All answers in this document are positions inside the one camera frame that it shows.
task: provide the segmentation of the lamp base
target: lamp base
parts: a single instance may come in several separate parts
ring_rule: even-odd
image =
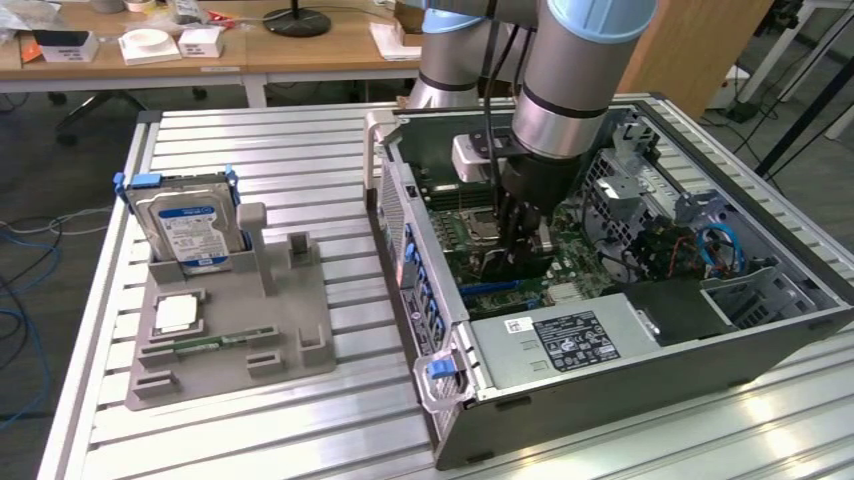
[[[264,18],[264,27],[272,33],[285,37],[316,37],[332,28],[332,20],[320,12],[300,8],[298,18],[293,18],[290,9],[273,10]]]

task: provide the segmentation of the blue cable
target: blue cable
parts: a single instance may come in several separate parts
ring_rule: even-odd
[[[50,262],[50,266],[48,267],[46,271],[37,278],[34,278],[26,285],[24,285],[22,287],[17,287],[16,289],[12,290],[14,294],[20,294],[20,293],[24,293],[36,285],[38,285],[53,274],[53,272],[56,271],[56,267],[58,265],[60,251],[52,245],[46,245],[44,243],[24,242],[17,238],[14,238],[13,236],[6,235],[5,233],[1,233],[1,232],[0,232],[0,237],[5,238],[9,242],[12,242],[16,245],[20,245],[21,247],[41,248],[42,250],[48,250],[53,252],[53,261]],[[9,293],[0,293],[0,296],[8,296],[8,295]]]
[[[48,391],[50,388],[50,370],[48,368],[48,359],[44,354],[44,348],[41,347],[41,337],[38,336],[38,330],[36,329],[36,325],[29,321],[29,318],[22,312],[17,310],[9,310],[5,308],[0,308],[0,314],[10,315],[16,319],[24,322],[25,328],[29,329],[29,335],[32,336],[32,344],[36,347],[36,353],[38,355],[38,362],[41,363],[41,391],[34,396],[34,398],[29,401],[29,403],[24,406],[24,408],[9,418],[5,422],[0,423],[0,432],[5,430],[12,422],[17,420],[21,415],[29,413],[33,408],[46,399]]]
[[[705,247],[708,246],[708,243],[705,242],[705,240],[703,240],[703,234],[705,233],[707,230],[717,230],[728,237],[729,242],[732,243],[732,248],[735,249],[737,271],[739,273],[743,272],[744,271],[744,252],[737,242],[737,236],[735,235],[735,231],[728,227],[728,225],[724,225],[723,223],[712,223],[709,225],[705,225],[696,232],[696,245],[699,246],[699,254],[703,257],[703,261],[712,267],[716,266],[715,261],[711,259],[711,256],[705,251]]]

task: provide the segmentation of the aluminum table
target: aluminum table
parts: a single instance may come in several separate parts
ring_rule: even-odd
[[[819,256],[854,259],[665,101],[649,102]],[[233,164],[268,241],[320,241],[339,366],[329,374],[130,412],[122,406],[148,244],[112,213],[40,479],[854,478],[854,335],[847,329],[752,383],[464,469],[432,468],[361,203],[363,117],[392,104],[168,112],[138,123],[125,174]],[[707,184],[665,143],[660,164]]]

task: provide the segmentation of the circuit board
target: circuit board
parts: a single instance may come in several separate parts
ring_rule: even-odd
[[[595,298],[612,285],[596,250],[572,227],[569,211],[563,207],[552,222],[557,254],[545,276],[508,282],[492,293],[468,294],[480,285],[483,255],[497,248],[489,208],[432,212],[431,221],[472,320]]]

